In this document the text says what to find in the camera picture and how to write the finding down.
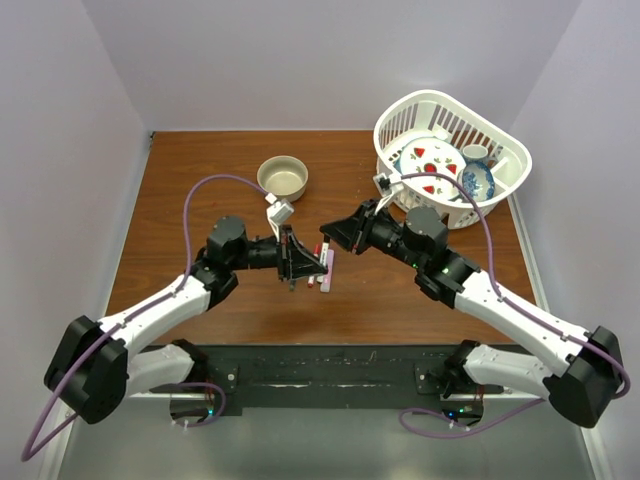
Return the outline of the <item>pink highlighter pen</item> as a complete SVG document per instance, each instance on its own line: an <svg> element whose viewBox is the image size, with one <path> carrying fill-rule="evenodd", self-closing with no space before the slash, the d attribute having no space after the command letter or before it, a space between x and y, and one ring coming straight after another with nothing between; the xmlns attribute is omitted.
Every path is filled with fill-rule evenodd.
<svg viewBox="0 0 640 480"><path fill-rule="evenodd" d="M329 293L331 291L332 275L334 269L335 252L333 249L329 249L326 256L327 273L323 276L322 283L320 284L320 291L322 293Z"/></svg>

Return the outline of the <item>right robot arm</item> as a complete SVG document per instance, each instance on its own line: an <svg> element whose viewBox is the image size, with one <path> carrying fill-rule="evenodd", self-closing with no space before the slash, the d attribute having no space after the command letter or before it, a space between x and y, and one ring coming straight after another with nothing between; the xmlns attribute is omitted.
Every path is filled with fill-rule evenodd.
<svg viewBox="0 0 640 480"><path fill-rule="evenodd" d="M359 255L369 248L414 268L422 293L501 331L524 348L504 352L465 340L445 362L448 386L459 393L496 385L548 401L562 417L593 428L626 382L617 336L563 321L501 289L489 272L448 245L448 229L430 207L397 222L374 200L349 217L321 226L323 235Z"/></svg>

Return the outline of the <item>white black marker pen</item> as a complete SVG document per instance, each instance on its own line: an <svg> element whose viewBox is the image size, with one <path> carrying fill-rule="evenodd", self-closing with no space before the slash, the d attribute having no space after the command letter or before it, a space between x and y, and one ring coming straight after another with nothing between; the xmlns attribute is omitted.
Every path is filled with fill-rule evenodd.
<svg viewBox="0 0 640 480"><path fill-rule="evenodd" d="M326 267L328 265L328 262L327 262L328 250L329 250L329 247L328 248L322 248L322 245L321 245L319 261L324 267Z"/></svg>

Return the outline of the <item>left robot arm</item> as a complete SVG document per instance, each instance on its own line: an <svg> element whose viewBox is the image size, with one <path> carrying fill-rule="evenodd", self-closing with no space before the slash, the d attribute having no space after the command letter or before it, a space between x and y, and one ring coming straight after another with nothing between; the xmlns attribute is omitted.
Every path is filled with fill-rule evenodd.
<svg viewBox="0 0 640 480"><path fill-rule="evenodd" d="M289 225L251 240L240 218L219 219L195 261L172 284L118 314L73 320L46 370L45 386L85 422L104 420L132 394L134 359L144 348L224 301L238 285L237 271L265 268L276 269L280 280L328 271Z"/></svg>

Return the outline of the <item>white red marker pen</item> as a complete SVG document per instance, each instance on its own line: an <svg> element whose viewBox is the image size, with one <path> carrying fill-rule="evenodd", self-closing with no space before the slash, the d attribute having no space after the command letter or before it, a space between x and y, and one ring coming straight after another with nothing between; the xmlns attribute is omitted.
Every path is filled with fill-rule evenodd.
<svg viewBox="0 0 640 480"><path fill-rule="evenodd" d="M321 251L321 244L320 243L316 243L316 245L314 247L314 250L313 250L313 255L316 258L319 258L320 251ZM315 275L310 275L308 277L308 280L307 280L307 287L308 288L313 288L314 284L315 284Z"/></svg>

